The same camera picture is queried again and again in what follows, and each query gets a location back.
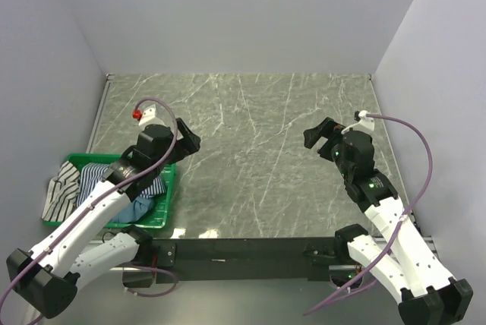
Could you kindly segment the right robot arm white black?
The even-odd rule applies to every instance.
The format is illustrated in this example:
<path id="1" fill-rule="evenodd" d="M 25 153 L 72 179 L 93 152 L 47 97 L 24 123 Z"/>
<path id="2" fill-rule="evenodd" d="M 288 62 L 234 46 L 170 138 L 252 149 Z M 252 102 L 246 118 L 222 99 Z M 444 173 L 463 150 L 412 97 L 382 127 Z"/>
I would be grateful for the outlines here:
<path id="1" fill-rule="evenodd" d="M 385 247 L 379 248 L 359 225 L 337 231 L 334 257 L 341 263 L 355 261 L 361 272 L 309 312 L 365 291 L 367 286 L 354 289 L 352 285 L 371 274 L 396 301 L 404 324 L 460 322 L 472 300 L 472 287 L 467 280 L 456 279 L 440 262 L 409 216 L 414 204 L 405 205 L 388 177 L 375 168 L 371 134 L 377 118 L 361 110 L 349 126 L 325 118 L 303 133 L 308 149 L 325 139 L 317 151 L 319 156 L 335 163 L 347 195 L 386 241 Z"/>

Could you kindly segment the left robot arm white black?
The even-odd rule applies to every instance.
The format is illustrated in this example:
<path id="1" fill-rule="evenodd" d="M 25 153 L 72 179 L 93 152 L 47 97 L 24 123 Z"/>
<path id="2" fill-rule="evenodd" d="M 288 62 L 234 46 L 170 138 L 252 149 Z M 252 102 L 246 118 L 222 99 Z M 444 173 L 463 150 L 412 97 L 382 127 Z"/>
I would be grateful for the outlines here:
<path id="1" fill-rule="evenodd" d="M 41 316 L 57 317 L 87 283 L 120 263 L 146 264 L 152 255 L 151 237 L 129 226 L 108 243 L 85 247 L 119 211 L 152 185 L 165 165 L 200 150 L 200 137 L 181 118 L 177 131 L 149 124 L 137 142 L 112 162 L 87 199 L 49 237 L 29 251 L 14 250 L 6 260 L 15 291 Z"/>

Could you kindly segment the blue white striped tank top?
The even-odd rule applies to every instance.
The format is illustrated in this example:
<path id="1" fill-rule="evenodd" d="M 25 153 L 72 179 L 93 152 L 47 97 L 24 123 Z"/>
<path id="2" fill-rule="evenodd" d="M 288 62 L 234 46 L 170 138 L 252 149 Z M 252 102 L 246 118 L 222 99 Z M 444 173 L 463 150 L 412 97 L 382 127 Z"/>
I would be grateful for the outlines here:
<path id="1" fill-rule="evenodd" d="M 80 206 L 86 200 L 96 184 L 101 180 L 103 174 L 109 168 L 108 164 L 91 162 L 82 168 L 80 173 L 80 193 L 77 198 L 77 205 Z M 142 191 L 142 193 L 132 202 L 136 208 L 149 210 L 155 204 L 158 196 L 166 193 L 166 186 L 160 176 L 157 176 L 151 186 Z"/>

